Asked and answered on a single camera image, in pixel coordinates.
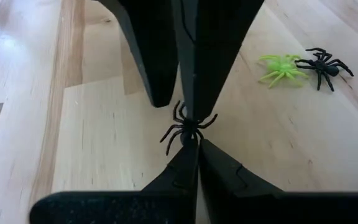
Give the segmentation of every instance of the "spider leg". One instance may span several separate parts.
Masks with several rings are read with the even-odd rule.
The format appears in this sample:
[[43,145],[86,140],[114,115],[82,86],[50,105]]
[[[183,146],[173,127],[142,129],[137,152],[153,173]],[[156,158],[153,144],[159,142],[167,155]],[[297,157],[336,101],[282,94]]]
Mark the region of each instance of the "spider leg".
[[296,70],[292,70],[292,71],[289,71],[290,74],[292,75],[300,75],[302,77],[305,77],[305,78],[309,78],[309,76],[303,72],[299,72],[299,71],[296,71]]
[[199,131],[198,129],[196,130],[196,133],[200,136],[200,140],[204,139],[203,133],[201,133],[201,131]]
[[266,60],[266,59],[280,59],[281,56],[279,55],[262,55],[260,56],[259,60]]
[[260,58],[259,60],[272,60],[274,62],[279,62],[279,59],[277,58]]
[[310,68],[309,66],[303,66],[303,65],[298,65],[298,63],[302,62],[302,63],[307,63],[308,65],[311,65],[311,67],[314,68],[315,64],[314,64],[314,61],[312,60],[305,60],[305,59],[300,59],[300,60],[296,60],[294,61],[295,62],[295,65],[298,67],[298,68],[309,68],[309,69],[312,69]]
[[323,62],[327,62],[333,55],[327,53],[326,56],[327,56],[327,57],[323,60]]
[[167,136],[171,133],[171,131],[174,128],[183,128],[183,125],[174,124],[174,125],[170,126],[168,131],[164,134],[164,136],[162,136],[162,139],[160,140],[160,143],[163,142],[167,138]]
[[314,53],[313,55],[316,56],[318,60],[321,60],[321,58],[320,58],[320,55],[321,55],[321,54],[319,54],[319,53]]
[[349,69],[348,66],[346,66],[343,63],[335,63],[335,64],[331,64],[329,66],[335,66],[335,67],[341,67],[343,68],[345,71],[347,71],[352,77],[354,77],[353,72]]
[[278,72],[278,71],[272,72],[272,73],[270,73],[270,74],[268,74],[268,75],[265,75],[265,76],[263,76],[262,78],[260,78],[259,81],[262,81],[262,80],[264,80],[264,79],[266,79],[266,78],[273,77],[273,76],[278,75],[278,74],[280,74],[280,72]]
[[176,103],[175,107],[173,108],[173,120],[183,124],[183,121],[181,119],[178,118],[177,116],[177,110],[178,110],[178,106],[180,104],[180,100],[178,101],[178,103]]
[[326,56],[327,51],[324,50],[324,49],[321,49],[319,47],[316,47],[316,48],[313,48],[313,49],[306,49],[306,51],[314,51],[314,50],[317,50],[317,51],[321,52],[321,59],[323,59]]
[[298,67],[298,68],[304,68],[304,69],[312,69],[312,70],[316,70],[316,68],[314,68],[313,66],[296,65],[296,67]]
[[204,125],[197,125],[197,128],[200,129],[206,129],[208,128],[213,122],[215,122],[216,118],[218,117],[218,114],[216,114],[211,121],[209,121],[208,123],[204,124]]
[[169,149],[171,148],[171,144],[172,144],[173,140],[182,132],[183,132],[183,130],[181,129],[181,130],[176,131],[175,133],[172,134],[172,137],[169,139],[169,142],[168,142],[167,151],[165,153],[166,155],[169,154]]
[[319,48],[319,47],[315,47],[315,48],[313,48],[313,49],[306,49],[306,51],[314,51],[314,50],[320,51],[322,54],[327,53],[326,50],[321,49],[321,48]]
[[182,103],[182,105],[180,106],[180,109],[179,109],[179,116],[182,118],[182,119],[186,119],[185,115],[183,115],[183,109],[185,108],[185,103]]
[[328,62],[327,65],[339,66],[339,67],[343,68],[344,70],[346,70],[352,77],[354,76],[353,72],[349,69],[349,67],[339,59],[334,59],[334,60]]
[[294,78],[291,73],[289,72],[285,72],[285,76],[288,77],[289,79],[291,79],[292,81],[294,81],[296,84],[298,84],[299,86],[303,86],[302,82],[299,82],[298,80],[296,80],[296,78]]
[[321,87],[321,72],[317,71],[317,74],[318,74],[317,91],[319,91]]
[[326,81],[327,81],[327,83],[328,83],[329,88],[331,89],[331,91],[334,91],[333,84],[331,83],[331,81],[330,81],[328,75],[327,75],[325,72],[322,72],[322,74],[326,77]]
[[301,57],[299,55],[291,55],[290,56],[290,60],[294,60],[294,59],[301,59]]
[[278,82],[281,78],[283,78],[284,75],[285,75],[284,72],[281,73],[277,78],[275,78],[275,79],[271,82],[271,84],[268,86],[268,88],[271,88],[276,82]]

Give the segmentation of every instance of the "black plastic spider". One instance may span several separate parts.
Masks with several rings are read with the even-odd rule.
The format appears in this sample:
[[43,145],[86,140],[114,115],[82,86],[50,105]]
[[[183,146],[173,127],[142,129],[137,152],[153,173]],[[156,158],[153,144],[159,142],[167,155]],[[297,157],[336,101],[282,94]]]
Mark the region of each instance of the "black plastic spider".
[[347,65],[345,65],[345,63],[341,62],[339,59],[334,59],[330,62],[327,62],[333,55],[327,53],[327,51],[325,51],[324,49],[321,48],[313,48],[313,49],[307,49],[306,51],[313,51],[313,50],[317,50],[320,53],[314,53],[313,55],[317,57],[316,61],[313,60],[296,60],[295,63],[298,62],[303,62],[303,63],[308,63],[311,66],[302,66],[302,65],[296,65],[298,68],[305,68],[305,69],[312,69],[312,70],[316,70],[317,74],[318,74],[318,85],[317,85],[317,90],[320,90],[320,86],[321,86],[321,76],[324,75],[324,77],[326,77],[327,83],[331,89],[331,91],[334,91],[334,87],[333,84],[331,83],[331,81],[329,80],[328,75],[335,77],[338,75],[339,73],[339,69],[337,67],[341,67],[344,70],[346,70],[352,77],[354,76],[352,71],[349,69],[349,67]]
[[178,101],[178,103],[176,103],[176,105],[175,105],[175,107],[173,109],[173,120],[178,122],[178,123],[181,123],[181,124],[173,124],[172,126],[170,126],[168,131],[164,134],[164,136],[160,140],[160,142],[163,142],[168,137],[168,135],[171,133],[171,131],[174,128],[179,128],[180,129],[178,131],[175,131],[172,134],[172,137],[169,139],[166,155],[168,155],[168,153],[169,153],[169,149],[171,148],[171,144],[172,144],[173,140],[179,134],[181,134],[182,144],[184,144],[184,141],[185,141],[186,138],[191,139],[192,136],[194,137],[194,139],[196,139],[198,141],[197,134],[200,136],[200,139],[204,139],[204,136],[201,133],[201,131],[199,131],[199,129],[208,128],[212,123],[215,122],[216,118],[218,117],[218,114],[214,115],[212,120],[207,122],[206,124],[201,124],[204,120],[192,121],[192,120],[186,118],[185,115],[183,114],[183,109],[185,108],[185,104],[183,103],[180,106],[180,109],[179,109],[179,116],[181,118],[181,119],[179,119],[177,117],[177,109],[178,109],[179,104],[180,104],[180,101]]

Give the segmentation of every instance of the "green plastic spider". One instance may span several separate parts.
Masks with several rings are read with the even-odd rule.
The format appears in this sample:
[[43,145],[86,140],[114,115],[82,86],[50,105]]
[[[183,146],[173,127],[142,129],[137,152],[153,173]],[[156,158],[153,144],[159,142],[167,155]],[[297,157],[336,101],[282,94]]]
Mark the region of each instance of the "green plastic spider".
[[262,78],[260,78],[259,81],[265,80],[266,78],[274,77],[275,75],[278,75],[268,86],[268,88],[271,88],[274,84],[276,84],[281,78],[286,76],[287,78],[291,79],[295,83],[297,83],[299,86],[303,86],[302,82],[299,82],[294,78],[294,75],[300,75],[305,78],[309,78],[309,76],[303,72],[299,72],[296,68],[296,65],[294,63],[294,59],[300,59],[301,57],[299,55],[285,55],[284,57],[281,57],[279,55],[263,55],[259,58],[259,60],[270,60],[272,63],[270,63],[267,67],[272,72],[269,73]]

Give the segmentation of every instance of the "wooden floor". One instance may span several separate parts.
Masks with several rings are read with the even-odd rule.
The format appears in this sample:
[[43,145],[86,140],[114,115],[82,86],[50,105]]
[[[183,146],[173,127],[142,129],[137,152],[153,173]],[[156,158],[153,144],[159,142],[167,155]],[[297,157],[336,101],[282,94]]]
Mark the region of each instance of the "wooden floor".
[[[316,91],[257,80],[263,54],[322,47],[355,74]],[[173,104],[151,107],[115,17],[84,0],[0,0],[0,223],[61,190],[139,190],[171,154]],[[266,0],[206,138],[284,190],[358,190],[358,0]],[[199,215],[198,223],[207,223]]]

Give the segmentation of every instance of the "toy spider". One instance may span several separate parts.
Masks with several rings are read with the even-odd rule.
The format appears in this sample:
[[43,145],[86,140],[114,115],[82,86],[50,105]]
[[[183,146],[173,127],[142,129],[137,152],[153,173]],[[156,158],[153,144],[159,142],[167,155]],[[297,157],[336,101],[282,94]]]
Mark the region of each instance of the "toy spider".
[[[317,47],[317,48],[313,48],[313,49],[307,49],[306,51],[314,51],[314,50],[319,51],[318,53],[313,54],[314,56],[317,57],[316,61],[300,59],[300,60],[296,60],[295,63],[298,68],[316,70],[316,72],[318,74],[317,90],[320,90],[321,76],[324,75],[331,91],[334,91],[333,84],[329,80],[328,75],[330,75],[332,77],[337,76],[339,73],[338,67],[341,67],[344,70],[346,70],[352,77],[354,76],[352,71],[349,69],[349,67],[347,65],[345,65],[345,63],[341,62],[339,59],[334,59],[330,62],[327,62],[333,55],[327,53],[327,51],[325,51],[324,49]],[[308,63],[310,66],[298,65],[297,63],[299,63],[299,62]]]
[[302,86],[303,84],[299,81],[297,81],[294,78],[294,75],[300,75],[305,78],[309,78],[309,76],[303,72],[299,72],[298,69],[296,69],[295,63],[293,63],[293,60],[297,58],[300,59],[299,55],[285,55],[284,57],[281,57],[279,55],[263,55],[259,58],[259,60],[272,60],[273,62],[268,65],[268,69],[270,71],[273,71],[272,73],[269,73],[262,78],[260,78],[259,81],[262,81],[266,78],[273,77],[275,75],[278,75],[271,84],[268,86],[268,88],[271,88],[276,82],[278,82],[281,78],[286,76],[287,78],[293,80],[296,82],[299,86]]
[[185,115],[183,114],[183,109],[185,108],[185,104],[183,103],[179,109],[179,116],[181,118],[181,119],[179,119],[177,117],[177,109],[178,109],[179,104],[180,104],[180,101],[178,101],[178,103],[176,103],[176,105],[173,109],[173,120],[178,123],[181,123],[181,124],[173,124],[172,126],[170,126],[168,131],[164,134],[164,136],[160,140],[160,143],[163,142],[165,140],[165,138],[167,138],[167,136],[171,133],[171,131],[174,128],[180,129],[180,130],[174,132],[172,134],[172,137],[169,139],[166,155],[168,155],[168,153],[169,153],[169,149],[171,148],[171,144],[172,144],[173,140],[179,134],[181,134],[181,137],[184,136],[184,138],[191,138],[193,136],[196,140],[198,140],[198,138],[197,138],[197,134],[198,134],[200,136],[200,139],[204,139],[203,134],[198,129],[208,128],[212,123],[215,122],[216,118],[218,117],[218,114],[214,115],[212,120],[207,122],[206,124],[201,124],[204,120],[192,121],[192,120],[186,118]]

